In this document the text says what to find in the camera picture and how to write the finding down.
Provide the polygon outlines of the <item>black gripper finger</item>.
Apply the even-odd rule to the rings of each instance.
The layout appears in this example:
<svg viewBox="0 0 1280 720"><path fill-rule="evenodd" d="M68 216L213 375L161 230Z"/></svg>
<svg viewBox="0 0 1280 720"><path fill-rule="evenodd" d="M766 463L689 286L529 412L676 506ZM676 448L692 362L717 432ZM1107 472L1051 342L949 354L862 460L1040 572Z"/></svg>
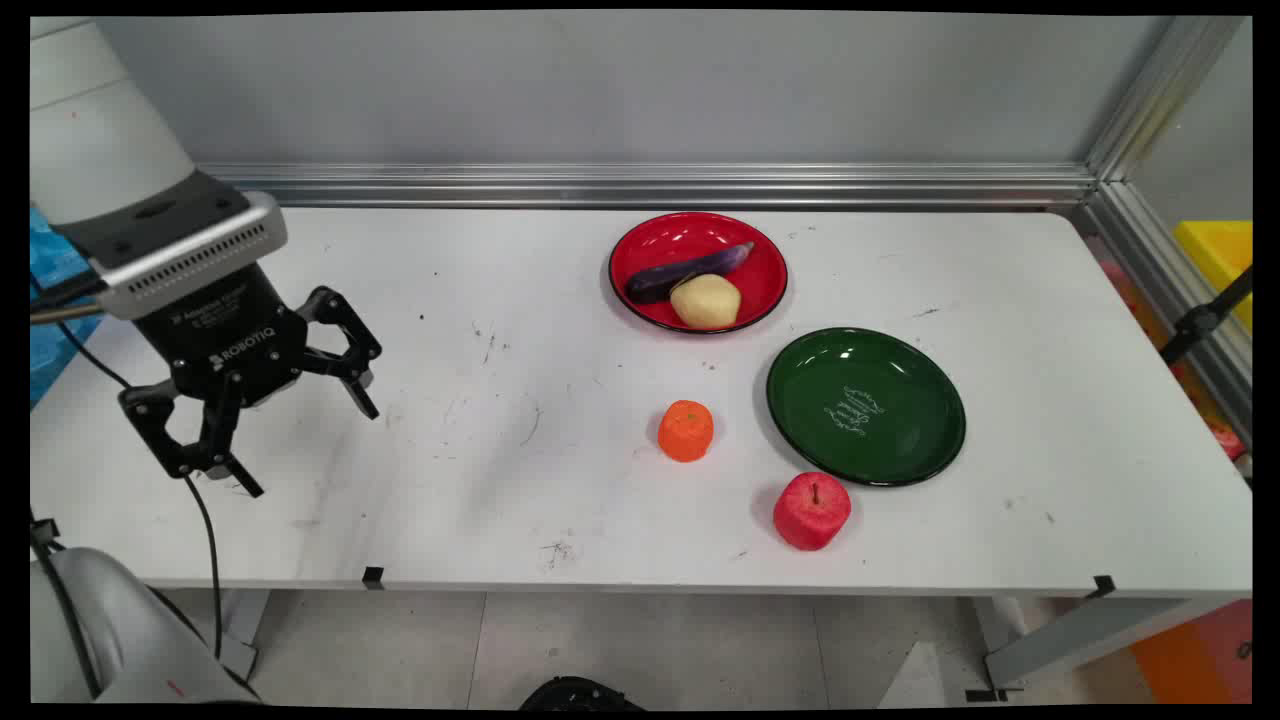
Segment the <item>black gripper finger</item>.
<svg viewBox="0 0 1280 720"><path fill-rule="evenodd" d="M244 406L242 377L224 377L221 386L204 400L198 438L186 445L178 442L166 428L180 396L177 383L169 379L152 386L124 388L118 395L118 402L169 477L184 478L192 471L201 471L214 479L230 477L250 497L262 496L264 488L232 450L241 409Z"/></svg>
<svg viewBox="0 0 1280 720"><path fill-rule="evenodd" d="M355 406L370 420L380 411L369 395L372 382L370 363L381 356L381 345L360 319L346 297L333 288L319 286L294 310L305 323L337 328L346 338L347 347L340 354L305 345L294 366L301 373L325 375L339 380Z"/></svg>

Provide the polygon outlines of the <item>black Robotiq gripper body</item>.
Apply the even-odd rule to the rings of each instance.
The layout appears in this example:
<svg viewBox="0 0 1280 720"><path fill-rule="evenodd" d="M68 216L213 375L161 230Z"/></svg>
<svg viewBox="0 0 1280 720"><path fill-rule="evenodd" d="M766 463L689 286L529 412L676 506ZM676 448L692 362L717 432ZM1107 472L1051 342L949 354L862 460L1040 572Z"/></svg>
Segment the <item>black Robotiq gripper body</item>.
<svg viewBox="0 0 1280 720"><path fill-rule="evenodd" d="M216 400L239 391L252 407L297 380L306 322L283 304L259 264L133 322L163 357L178 395Z"/></svg>

